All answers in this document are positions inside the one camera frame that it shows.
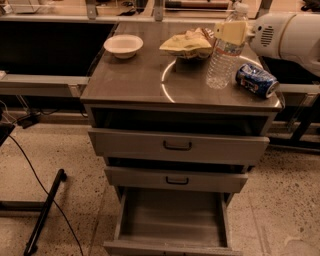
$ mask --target black cable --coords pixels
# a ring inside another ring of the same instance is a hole
[[[45,189],[45,187],[44,187],[43,184],[41,183],[41,181],[40,181],[40,179],[39,179],[39,177],[38,177],[35,169],[33,168],[33,166],[32,166],[32,164],[31,164],[29,158],[27,157],[27,155],[26,155],[26,153],[24,152],[24,150],[22,149],[22,147],[19,145],[19,143],[18,143],[11,135],[8,134],[8,137],[10,137],[10,139],[12,139],[12,140],[14,141],[14,143],[18,146],[18,148],[20,149],[20,151],[22,152],[22,154],[23,154],[24,157],[26,158],[27,162],[29,163],[29,165],[30,165],[30,167],[31,167],[31,169],[32,169],[32,172],[33,172],[34,176],[36,177],[37,181],[39,182],[40,186],[42,187],[43,191],[50,197],[51,195],[49,194],[49,192]],[[53,198],[52,198],[52,201],[53,201],[54,204],[57,206],[57,208],[58,208],[59,211],[61,212],[62,216],[63,216],[64,219],[66,220],[66,222],[67,222],[67,224],[68,224],[68,226],[69,226],[69,229],[70,229],[73,237],[75,238],[75,240],[76,240],[76,242],[77,242],[77,244],[78,244],[78,246],[79,246],[80,253],[81,253],[81,255],[83,256],[84,254],[83,254],[83,251],[82,251],[80,242],[79,242],[79,240],[78,240],[78,238],[77,238],[77,236],[76,236],[73,228],[71,227],[71,224],[70,224],[67,216],[64,214],[64,212],[62,211],[62,209],[60,208],[60,206],[57,204],[57,202],[56,202]]]

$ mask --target blue can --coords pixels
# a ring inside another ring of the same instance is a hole
[[[252,63],[243,64],[236,74],[238,85],[262,98],[270,98],[279,86],[277,78]]]

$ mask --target cabinet top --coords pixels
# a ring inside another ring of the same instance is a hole
[[[172,108],[280,111],[281,104],[276,95],[262,99],[236,85],[235,81],[222,90],[209,88],[204,83],[209,60],[177,60],[174,64],[173,56],[159,50],[165,40],[179,32],[213,26],[213,23],[121,22],[115,35],[137,35],[142,38],[143,47],[136,56],[126,60],[117,59],[105,51],[81,101],[85,104],[121,103]],[[258,61],[249,47],[245,47],[242,59],[248,61],[248,58],[250,61]]]

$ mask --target bottle label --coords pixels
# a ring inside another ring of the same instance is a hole
[[[242,45],[235,45],[228,42],[225,42],[223,40],[217,40],[215,45],[215,50],[219,53],[229,55],[229,56],[239,56],[243,49]]]

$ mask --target bottle cap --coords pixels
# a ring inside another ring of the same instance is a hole
[[[244,3],[236,4],[235,11],[242,12],[242,13],[247,13],[248,10],[249,10],[249,5],[244,4]]]

